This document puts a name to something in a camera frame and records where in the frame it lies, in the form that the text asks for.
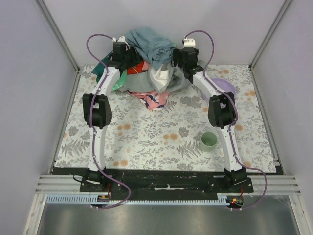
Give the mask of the blue-grey cloth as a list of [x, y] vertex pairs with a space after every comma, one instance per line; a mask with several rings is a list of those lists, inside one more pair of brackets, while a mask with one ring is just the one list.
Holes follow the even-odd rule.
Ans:
[[149, 27], [130, 30], [125, 35], [130, 46], [134, 46], [143, 60], [158, 70], [163, 64], [171, 61], [176, 45], [162, 37]]

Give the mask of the white grey cloth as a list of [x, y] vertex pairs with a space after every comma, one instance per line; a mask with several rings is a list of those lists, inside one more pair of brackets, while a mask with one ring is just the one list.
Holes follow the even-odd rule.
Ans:
[[145, 72], [130, 74], [120, 91], [148, 93], [157, 91], [174, 92], [190, 85], [181, 68], [173, 67], [170, 63], [163, 64], [159, 69], [149, 66]]

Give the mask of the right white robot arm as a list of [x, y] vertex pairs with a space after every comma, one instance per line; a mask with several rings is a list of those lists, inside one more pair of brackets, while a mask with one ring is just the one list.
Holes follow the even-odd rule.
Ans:
[[217, 129], [224, 154], [225, 183], [238, 186], [248, 180], [247, 172], [239, 163], [234, 125], [238, 120], [234, 94], [225, 92], [198, 65], [199, 50], [193, 47], [174, 49], [173, 65], [182, 69], [184, 76], [209, 99], [208, 120]]

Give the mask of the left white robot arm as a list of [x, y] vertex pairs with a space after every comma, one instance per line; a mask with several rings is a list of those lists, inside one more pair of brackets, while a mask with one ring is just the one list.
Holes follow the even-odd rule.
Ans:
[[84, 120], [89, 126], [89, 164], [81, 180], [81, 192], [101, 192], [106, 189], [108, 179], [100, 171], [105, 170], [105, 135], [112, 119], [108, 96], [127, 69], [141, 62], [134, 47], [124, 41], [113, 43], [112, 52], [104, 62], [103, 73], [97, 75], [97, 85], [91, 93], [83, 94]]

